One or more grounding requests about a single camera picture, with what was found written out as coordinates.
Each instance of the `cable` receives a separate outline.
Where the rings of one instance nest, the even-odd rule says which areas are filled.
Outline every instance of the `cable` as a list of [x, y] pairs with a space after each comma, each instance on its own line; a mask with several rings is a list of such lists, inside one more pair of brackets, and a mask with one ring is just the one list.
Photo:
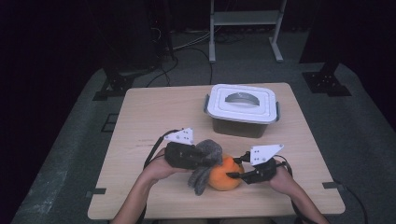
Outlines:
[[274, 157], [282, 158], [282, 159], [283, 159], [283, 162], [281, 162], [280, 164], [285, 165], [285, 166], [286, 166], [286, 169], [287, 169], [288, 172], [289, 172], [289, 174], [290, 174], [291, 176], [293, 176], [293, 171], [291, 170], [291, 166], [290, 166], [288, 160], [286, 160], [286, 158], [284, 158], [283, 156], [279, 156], [279, 155], [275, 155]]
[[361, 206], [361, 211], [363, 212], [363, 218], [364, 218], [364, 223], [368, 224], [368, 215], [367, 215], [367, 211], [366, 208], [364, 207], [364, 204], [361, 202], [361, 200], [359, 199], [358, 195], [356, 193], [354, 193], [350, 188], [348, 188], [347, 186], [343, 185], [340, 181], [336, 180], [336, 179], [332, 179], [337, 185], [342, 186], [344, 189], [346, 189], [350, 194], [352, 194], [352, 196], [358, 201], [359, 205]]
[[231, 44], [234, 44], [234, 43], [236, 43], [236, 42], [242, 41], [242, 40], [244, 40], [244, 39], [245, 39], [245, 34], [244, 34], [244, 33], [242, 33], [242, 37], [238, 37], [238, 36], [236, 36], [236, 35], [225, 35], [225, 34], [220, 34], [220, 35], [216, 35], [215, 42], [216, 42], [217, 44], [222, 44], [222, 45], [231, 45]]
[[[236, 7], [237, 2], [238, 2], [237, 0], [234, 2], [233, 8], [231, 9], [231, 11], [235, 10], [235, 7]], [[231, 0], [228, 1], [227, 6], [226, 6], [226, 8], [224, 9], [224, 11], [228, 11], [228, 10], [229, 10], [230, 4], [231, 4]], [[220, 30], [221, 27], [222, 27], [222, 26], [219, 26], [219, 27], [215, 30], [214, 33], [216, 33], [218, 30]], [[186, 48], [186, 47], [189, 47], [189, 46], [198, 44], [199, 42], [202, 42], [202, 41], [207, 40], [209, 37], [210, 37], [210, 32], [206, 31], [206, 34], [205, 34], [205, 35], [203, 35], [203, 36], [201, 36], [201, 37], [198, 37], [198, 38], [196, 38], [196, 39], [190, 41], [190, 42], [187, 43], [187, 44], [184, 44], [184, 45], [181, 45], [181, 46], [178, 46], [178, 47], [174, 47], [173, 50], [183, 49], [183, 48]]]
[[161, 64], [161, 70], [163, 70], [163, 73], [165, 74], [167, 86], [170, 87], [171, 86], [171, 83], [170, 83], [171, 82], [171, 78], [168, 76], [167, 72], [163, 69], [163, 65], [162, 64]]
[[167, 73], [170, 72], [170, 71], [172, 71], [173, 69], [175, 69], [176, 66], [178, 65], [178, 58], [177, 58], [176, 56], [175, 56], [175, 60], [176, 60], [176, 63], [175, 63], [175, 65], [173, 65], [173, 67], [171, 67], [171, 68], [170, 68], [169, 70], [167, 70], [167, 71], [163, 71], [161, 74], [159, 74], [158, 76], [154, 77], [154, 78], [147, 84], [146, 88], [147, 88], [155, 79], [157, 79], [158, 77], [163, 76], [163, 75], [165, 75], [165, 76], [167, 77], [167, 76], [168, 76]]
[[158, 28], [151, 28], [151, 30], [155, 30], [155, 31], [157, 31], [157, 32], [158, 32], [158, 38], [157, 38], [156, 40], [152, 40], [152, 42], [154, 42], [154, 43], [158, 44], [158, 41], [160, 41], [160, 39], [161, 39], [161, 36], [162, 36], [161, 30], [160, 30], [160, 29], [158, 29]]

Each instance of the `human hand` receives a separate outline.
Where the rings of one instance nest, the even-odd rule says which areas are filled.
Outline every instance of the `human hand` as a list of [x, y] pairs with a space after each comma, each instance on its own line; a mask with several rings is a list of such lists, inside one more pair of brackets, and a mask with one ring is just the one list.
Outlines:
[[301, 187], [294, 181], [284, 166], [278, 166], [276, 168], [276, 175], [263, 183], [275, 191], [289, 196], [296, 192], [296, 190], [301, 190]]
[[175, 173], [187, 173], [192, 172], [191, 170], [175, 168], [169, 165], [163, 156], [165, 148], [161, 149], [154, 159], [151, 160], [150, 164], [140, 174], [141, 177], [145, 177], [153, 181], [158, 182], [160, 179], [165, 179], [169, 175]]

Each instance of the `wooden table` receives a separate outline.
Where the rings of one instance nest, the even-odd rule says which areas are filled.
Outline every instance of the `wooden table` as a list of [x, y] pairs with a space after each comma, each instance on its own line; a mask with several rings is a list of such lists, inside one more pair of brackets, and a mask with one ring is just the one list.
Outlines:
[[[158, 138], [169, 130], [193, 128], [194, 144], [212, 139], [234, 157], [251, 146], [283, 144], [278, 153], [290, 163], [294, 178], [323, 214], [341, 214], [344, 203], [337, 189], [325, 189], [332, 182], [295, 96], [286, 83], [247, 84], [264, 87], [276, 94], [280, 121], [270, 124], [261, 138], [235, 137], [214, 133], [212, 118], [204, 113], [205, 96], [212, 86], [130, 89], [120, 111], [88, 211], [91, 219], [112, 219], [119, 211], [143, 163]], [[159, 148], [165, 147], [163, 141]], [[244, 163], [251, 170], [249, 163]], [[186, 217], [275, 217], [293, 215], [290, 199], [262, 184], [242, 183], [237, 189], [217, 191], [207, 187], [195, 196], [187, 186], [191, 174], [175, 174], [156, 184], [148, 198], [146, 218]]]

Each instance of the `white plastic container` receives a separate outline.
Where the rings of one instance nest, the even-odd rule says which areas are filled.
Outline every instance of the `white plastic container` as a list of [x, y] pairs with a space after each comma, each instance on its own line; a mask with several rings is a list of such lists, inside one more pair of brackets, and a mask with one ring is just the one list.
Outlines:
[[269, 89], [215, 85], [206, 96], [205, 112], [216, 133], [260, 138], [268, 124], [279, 120], [275, 93]]

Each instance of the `shelf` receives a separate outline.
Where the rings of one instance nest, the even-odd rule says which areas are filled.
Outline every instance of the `shelf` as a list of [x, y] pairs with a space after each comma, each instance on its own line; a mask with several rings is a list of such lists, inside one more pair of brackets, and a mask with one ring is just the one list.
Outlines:
[[214, 25], [276, 24], [278, 10], [215, 12]]

